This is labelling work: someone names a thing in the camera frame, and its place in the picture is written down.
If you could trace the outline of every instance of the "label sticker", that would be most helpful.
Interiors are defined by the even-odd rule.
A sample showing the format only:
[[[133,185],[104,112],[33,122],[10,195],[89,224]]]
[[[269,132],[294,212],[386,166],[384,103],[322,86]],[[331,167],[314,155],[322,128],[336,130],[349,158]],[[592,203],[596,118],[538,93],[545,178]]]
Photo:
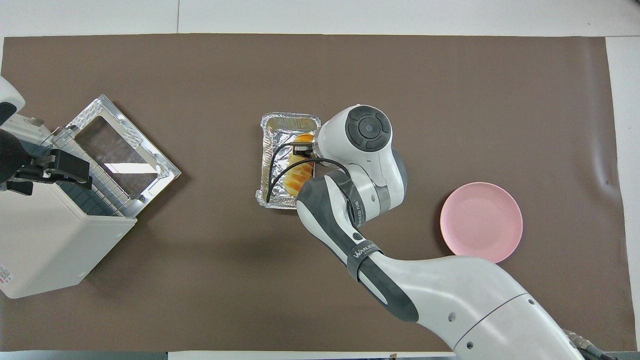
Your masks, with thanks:
[[[0,264],[0,286],[7,285],[12,279],[9,270]]]

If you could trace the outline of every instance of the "black joint cap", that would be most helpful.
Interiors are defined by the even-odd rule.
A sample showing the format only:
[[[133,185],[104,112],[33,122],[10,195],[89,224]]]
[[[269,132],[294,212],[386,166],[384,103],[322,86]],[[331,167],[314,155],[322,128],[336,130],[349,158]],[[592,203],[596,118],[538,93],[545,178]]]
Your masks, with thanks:
[[[18,108],[10,102],[0,102],[0,125],[4,124],[17,110]]]
[[[391,124],[385,114],[371,106],[361,105],[349,111],[345,125],[347,138],[365,152],[382,149],[389,141]]]

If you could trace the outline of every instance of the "cable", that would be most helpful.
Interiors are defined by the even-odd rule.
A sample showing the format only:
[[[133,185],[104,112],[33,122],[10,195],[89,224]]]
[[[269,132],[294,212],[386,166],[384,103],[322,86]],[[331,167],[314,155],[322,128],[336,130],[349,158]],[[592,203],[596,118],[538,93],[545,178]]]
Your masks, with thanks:
[[[575,332],[566,329],[563,329],[563,331],[569,337],[569,340],[578,348],[578,350],[580,350],[580,353],[583,357],[585,357],[585,355],[583,354],[583,352],[585,352],[599,360],[616,359],[615,357],[608,356],[604,351],[596,348],[595,345],[592,344],[592,342],[576,334]]]
[[[344,167],[344,165],[339,163],[338,161],[334,161],[334,160],[331,160],[331,159],[325,159],[325,158],[304,159],[304,160],[298,161],[297,163],[293,163],[293,164],[289,165],[286,169],[284,169],[281,173],[279,173],[278,176],[276,176],[276,178],[273,181],[273,183],[269,184],[269,191],[267,192],[267,203],[269,203],[269,199],[271,198],[271,193],[273,192],[273,187],[278,183],[278,180],[280,180],[280,178],[284,174],[286,174],[287,171],[291,170],[294,167],[297,167],[298,165],[302,165],[304,163],[330,163],[330,164],[334,164],[335,166],[341,168],[342,171],[344,171],[344,173],[349,178],[351,178],[351,174],[349,174],[349,170],[347,170],[347,168]]]
[[[271,163],[269,164],[269,185],[271,185],[271,175],[273,174],[273,164],[276,161],[276,155],[280,152],[280,150],[282,150],[283,147],[292,146],[294,144],[295,142],[283,143],[282,145],[278,146],[276,151],[273,152],[273,155],[271,155]]]

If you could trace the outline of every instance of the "white appliance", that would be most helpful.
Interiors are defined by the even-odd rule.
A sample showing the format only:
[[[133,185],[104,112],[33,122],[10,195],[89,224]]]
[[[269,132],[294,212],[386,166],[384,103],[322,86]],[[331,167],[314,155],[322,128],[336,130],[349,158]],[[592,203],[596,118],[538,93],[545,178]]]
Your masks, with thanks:
[[[93,178],[91,190],[35,183],[30,196],[0,192],[0,290],[13,299],[80,283],[180,175],[104,95],[53,133],[18,114],[2,129],[31,153],[58,148],[88,161]]]

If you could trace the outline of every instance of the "black cable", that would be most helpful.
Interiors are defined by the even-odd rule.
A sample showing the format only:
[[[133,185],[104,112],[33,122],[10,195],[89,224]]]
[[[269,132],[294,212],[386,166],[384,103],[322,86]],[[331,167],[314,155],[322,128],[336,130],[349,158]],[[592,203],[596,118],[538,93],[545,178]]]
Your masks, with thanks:
[[[593,360],[594,356],[591,355],[587,350],[584,350],[583,348],[577,348],[577,349],[580,355],[582,355],[582,357],[584,358],[584,360]]]
[[[269,164],[269,185],[271,185],[271,175],[273,174],[273,164],[276,161],[276,155],[280,152],[280,150],[282,150],[283,147],[292,146],[294,144],[295,144],[295,142],[283,143],[282,145],[278,146],[276,151],[273,152],[273,155],[271,155],[271,163]]]
[[[330,164],[334,164],[335,166],[341,168],[342,171],[344,171],[344,173],[349,178],[351,178],[351,174],[349,174],[349,170],[347,170],[347,168],[344,167],[344,165],[339,163],[338,161],[334,161],[334,160],[331,160],[331,159],[325,159],[325,158],[313,158],[313,159],[300,160],[297,163],[293,163],[293,164],[289,165],[286,169],[284,169],[281,173],[279,173],[278,176],[276,176],[276,178],[273,181],[273,183],[269,184],[269,191],[267,192],[267,203],[269,202],[269,199],[271,198],[271,193],[273,192],[273,187],[278,183],[278,180],[280,180],[280,178],[284,174],[286,174],[287,171],[291,170],[294,167],[297,167],[298,165],[302,165],[304,163],[330,163]]]

